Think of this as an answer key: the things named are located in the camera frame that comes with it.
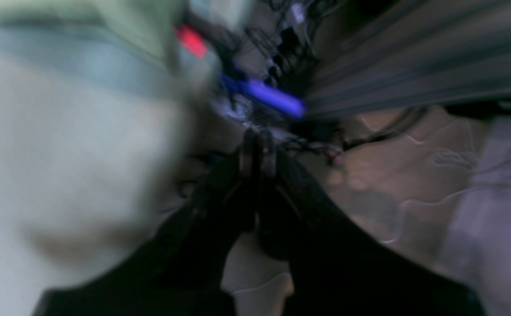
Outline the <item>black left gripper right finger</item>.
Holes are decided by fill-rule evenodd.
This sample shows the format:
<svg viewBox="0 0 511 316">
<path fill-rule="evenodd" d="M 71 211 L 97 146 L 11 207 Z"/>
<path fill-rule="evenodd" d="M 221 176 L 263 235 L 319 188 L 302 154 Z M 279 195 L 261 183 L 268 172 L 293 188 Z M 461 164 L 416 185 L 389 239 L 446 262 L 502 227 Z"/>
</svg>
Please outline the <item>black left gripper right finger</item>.
<svg viewBox="0 0 511 316">
<path fill-rule="evenodd" d="M 289 263 L 284 316 L 483 316 L 468 286 L 381 245 L 313 176 L 261 131 L 261 216 L 267 242 Z"/>
</svg>

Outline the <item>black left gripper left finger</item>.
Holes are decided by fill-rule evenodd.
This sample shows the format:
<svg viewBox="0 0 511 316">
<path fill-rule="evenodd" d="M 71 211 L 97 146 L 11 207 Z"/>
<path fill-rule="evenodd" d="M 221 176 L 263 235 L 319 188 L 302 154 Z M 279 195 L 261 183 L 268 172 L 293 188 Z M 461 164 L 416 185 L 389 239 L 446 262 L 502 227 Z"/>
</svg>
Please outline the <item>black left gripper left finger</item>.
<svg viewBox="0 0 511 316">
<path fill-rule="evenodd" d="M 255 222 L 255 130 L 147 242 L 85 284 L 45 292 L 35 316 L 235 316 L 227 257 Z"/>
</svg>

